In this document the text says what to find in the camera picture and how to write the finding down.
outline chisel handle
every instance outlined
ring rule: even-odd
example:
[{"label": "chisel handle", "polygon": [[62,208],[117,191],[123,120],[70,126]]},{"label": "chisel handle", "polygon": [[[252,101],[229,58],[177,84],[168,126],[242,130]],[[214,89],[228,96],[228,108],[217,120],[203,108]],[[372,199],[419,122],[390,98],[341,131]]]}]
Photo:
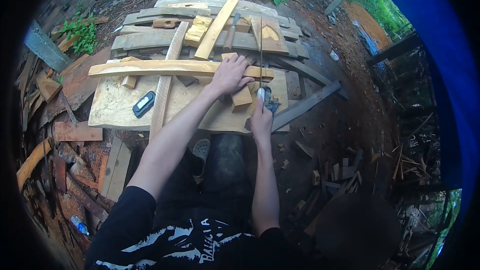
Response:
[{"label": "chisel handle", "polygon": [[224,52],[231,52],[233,45],[233,37],[235,37],[235,27],[230,27],[226,34],[225,43],[223,44]]}]

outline printed graphic on shirt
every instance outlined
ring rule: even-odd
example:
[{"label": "printed graphic on shirt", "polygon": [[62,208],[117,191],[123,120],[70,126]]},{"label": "printed graphic on shirt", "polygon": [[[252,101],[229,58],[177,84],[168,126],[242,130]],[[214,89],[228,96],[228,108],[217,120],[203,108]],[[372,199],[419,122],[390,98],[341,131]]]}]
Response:
[{"label": "printed graphic on shirt", "polygon": [[[215,253],[223,245],[245,237],[254,237],[249,233],[239,232],[230,235],[228,224],[216,219],[192,220],[189,227],[167,226],[149,234],[140,242],[122,250],[124,253],[134,253],[137,250],[147,249],[160,245],[162,258],[183,259],[192,263],[209,263],[215,261]],[[115,265],[107,261],[97,261],[97,265],[106,266],[108,269],[148,269],[157,261],[141,260],[129,265]]]}]

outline hand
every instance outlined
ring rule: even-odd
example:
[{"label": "hand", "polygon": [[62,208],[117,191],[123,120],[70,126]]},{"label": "hand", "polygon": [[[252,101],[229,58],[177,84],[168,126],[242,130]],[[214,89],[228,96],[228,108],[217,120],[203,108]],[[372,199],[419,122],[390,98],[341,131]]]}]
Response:
[{"label": "hand", "polygon": [[261,96],[257,96],[257,106],[250,118],[250,128],[253,138],[258,145],[270,145],[270,136],[272,135],[273,115],[263,105]]},{"label": "hand", "polygon": [[247,83],[255,81],[253,77],[242,78],[248,66],[250,63],[243,55],[235,54],[230,59],[225,58],[215,71],[210,85],[219,92],[220,96],[240,90]]}]

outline chisel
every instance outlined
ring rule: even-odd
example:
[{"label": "chisel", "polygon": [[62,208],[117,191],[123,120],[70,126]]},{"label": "chisel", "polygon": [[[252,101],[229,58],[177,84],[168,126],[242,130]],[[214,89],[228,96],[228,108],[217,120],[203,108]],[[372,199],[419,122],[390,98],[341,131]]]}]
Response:
[{"label": "chisel", "polygon": [[230,52],[232,50],[233,37],[235,37],[235,26],[237,25],[237,21],[239,20],[239,18],[240,14],[235,14],[232,26],[230,26],[230,28],[228,29],[228,33],[226,34],[225,43],[223,45],[224,52]]}]

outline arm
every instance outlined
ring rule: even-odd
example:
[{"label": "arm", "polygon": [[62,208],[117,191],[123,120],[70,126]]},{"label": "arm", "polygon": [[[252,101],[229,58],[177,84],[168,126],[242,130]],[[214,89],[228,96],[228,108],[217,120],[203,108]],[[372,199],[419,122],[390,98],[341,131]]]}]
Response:
[{"label": "arm", "polygon": [[257,145],[257,178],[251,213],[253,226],[257,236],[279,224],[279,191],[273,169],[272,144],[272,112],[263,107],[261,97],[257,98],[257,106],[251,117],[251,130]]},{"label": "arm", "polygon": [[163,185],[180,163],[188,142],[214,102],[221,95],[235,92],[254,81],[252,77],[242,78],[248,66],[243,56],[225,59],[212,82],[150,140],[128,186],[137,186],[158,199]]}]

